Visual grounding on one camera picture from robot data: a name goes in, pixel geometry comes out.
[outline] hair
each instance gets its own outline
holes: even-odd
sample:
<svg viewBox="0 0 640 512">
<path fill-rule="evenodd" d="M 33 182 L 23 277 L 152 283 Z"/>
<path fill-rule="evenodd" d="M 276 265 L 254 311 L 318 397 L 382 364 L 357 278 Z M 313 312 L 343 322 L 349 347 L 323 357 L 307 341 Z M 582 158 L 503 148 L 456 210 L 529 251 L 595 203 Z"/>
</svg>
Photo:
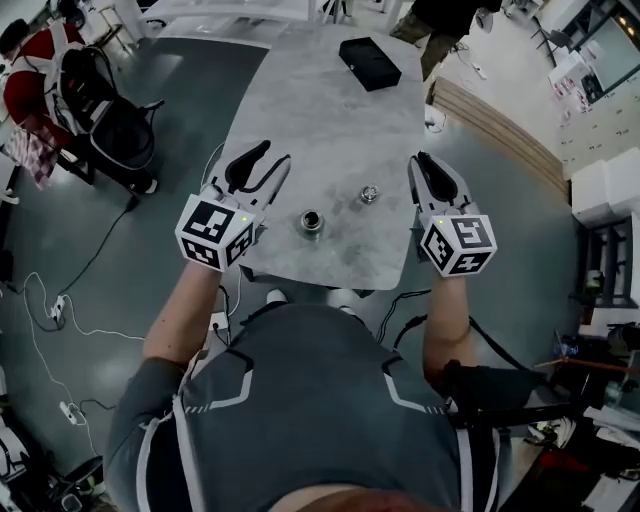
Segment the hair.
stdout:
<svg viewBox="0 0 640 512">
<path fill-rule="evenodd" d="M 29 25 L 20 19 L 11 23 L 0 35 L 0 54 L 6 55 L 15 50 L 22 40 L 29 35 Z"/>
</svg>

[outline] white cube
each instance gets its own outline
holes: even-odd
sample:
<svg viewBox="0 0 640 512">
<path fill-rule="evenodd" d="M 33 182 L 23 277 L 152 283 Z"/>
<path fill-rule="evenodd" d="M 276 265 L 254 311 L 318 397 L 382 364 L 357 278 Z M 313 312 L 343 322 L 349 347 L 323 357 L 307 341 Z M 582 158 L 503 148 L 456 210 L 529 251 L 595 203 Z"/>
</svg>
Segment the white cube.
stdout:
<svg viewBox="0 0 640 512">
<path fill-rule="evenodd" d="M 420 245 L 443 277 L 477 274 L 498 250 L 486 215 L 433 216 Z"/>
<path fill-rule="evenodd" d="M 176 238 L 185 258 L 224 272 L 253 244 L 254 219 L 249 212 L 192 194 Z"/>
</svg>

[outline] shoe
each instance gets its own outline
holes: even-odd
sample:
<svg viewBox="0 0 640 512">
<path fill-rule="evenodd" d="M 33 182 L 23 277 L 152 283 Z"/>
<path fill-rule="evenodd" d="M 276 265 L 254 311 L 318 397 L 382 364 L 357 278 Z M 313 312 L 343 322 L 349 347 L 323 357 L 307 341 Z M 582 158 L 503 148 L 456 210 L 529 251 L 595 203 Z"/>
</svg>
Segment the shoe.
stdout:
<svg viewBox="0 0 640 512">
<path fill-rule="evenodd" d="M 355 304 L 360 301 L 360 297 L 353 290 L 347 290 L 346 288 L 338 288 L 336 290 L 329 290 L 327 292 L 327 305 L 332 308 L 337 308 L 345 313 L 357 316 L 355 311 L 349 307 L 349 304 Z"/>
<path fill-rule="evenodd" d="M 151 180 L 151 185 L 149 185 L 149 188 L 145 190 L 144 193 L 151 195 L 156 191 L 157 188 L 158 188 L 158 180 Z"/>
<path fill-rule="evenodd" d="M 276 288 L 275 290 L 271 290 L 267 293 L 267 304 L 271 304 L 273 302 L 284 302 L 285 304 L 289 304 L 289 299 L 287 299 L 287 296 L 282 293 L 281 290 Z"/>
</svg>

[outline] extension cord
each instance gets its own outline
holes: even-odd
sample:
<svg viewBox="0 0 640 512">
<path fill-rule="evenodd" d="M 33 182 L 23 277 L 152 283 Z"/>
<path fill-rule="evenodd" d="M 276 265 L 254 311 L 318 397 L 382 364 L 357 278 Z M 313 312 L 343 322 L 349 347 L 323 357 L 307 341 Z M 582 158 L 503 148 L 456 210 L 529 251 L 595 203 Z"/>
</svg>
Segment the extension cord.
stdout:
<svg viewBox="0 0 640 512">
<path fill-rule="evenodd" d="M 219 313 L 213 313 L 211 315 L 211 320 L 209 321 L 209 330 L 222 331 L 224 329 L 229 328 L 229 320 L 227 319 L 227 315 L 224 311 L 220 311 Z"/>
<path fill-rule="evenodd" d="M 51 308 L 51 318 L 53 318 L 56 324 L 60 322 L 60 320 L 62 319 L 63 309 L 64 309 L 64 297 L 61 297 L 60 295 L 58 295 L 58 298 L 56 299 L 56 303 Z"/>
<path fill-rule="evenodd" d="M 62 411 L 62 414 L 64 414 L 65 418 L 69 420 L 69 423 L 72 425 L 78 424 L 78 418 L 76 418 L 75 414 L 71 412 L 71 409 L 65 402 L 60 402 L 60 410 Z"/>
</svg>

